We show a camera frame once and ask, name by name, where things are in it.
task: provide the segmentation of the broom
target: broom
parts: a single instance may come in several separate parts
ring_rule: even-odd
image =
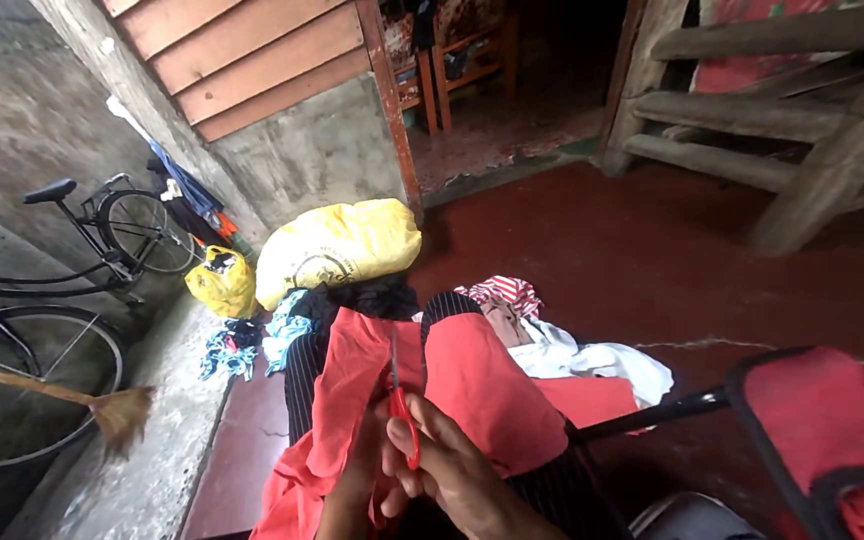
[[[138,386],[97,398],[62,386],[46,384],[29,376],[1,371],[0,384],[24,388],[88,407],[105,439],[105,449],[116,458],[126,458],[136,436],[145,435],[145,422],[149,419],[154,390],[151,386]]]

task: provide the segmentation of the wooden step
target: wooden step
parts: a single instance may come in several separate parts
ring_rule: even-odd
[[[673,166],[723,178],[778,193],[786,188],[797,167],[767,157],[723,150],[691,142],[675,142],[647,134],[625,139],[622,149]]]
[[[864,50],[864,6],[672,30],[653,60]]]
[[[639,98],[633,113],[649,120],[742,136],[816,142],[835,130],[845,117],[845,107],[805,100],[660,91]]]

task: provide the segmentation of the yellow sack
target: yellow sack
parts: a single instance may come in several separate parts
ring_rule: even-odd
[[[206,266],[216,256],[232,255],[232,264],[221,274]],[[256,276],[245,257],[220,246],[205,248],[205,262],[185,276],[185,284],[192,295],[205,303],[220,317],[248,319],[256,312]]]
[[[405,270],[422,246],[412,210],[398,199],[311,209],[266,241],[255,269],[255,296],[271,312],[289,289],[341,286]]]

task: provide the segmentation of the bicycle seat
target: bicycle seat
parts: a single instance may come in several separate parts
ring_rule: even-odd
[[[26,205],[34,205],[37,203],[57,203],[65,199],[66,195],[74,191],[76,186],[78,186],[78,183],[76,183],[72,178],[58,179],[45,187],[26,193],[25,200],[22,202]]]

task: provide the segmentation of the broom bristles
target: broom bristles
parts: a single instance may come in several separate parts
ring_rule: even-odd
[[[151,386],[138,386],[92,401],[89,408],[105,439],[107,455],[128,459],[136,437],[145,438],[154,390]]]

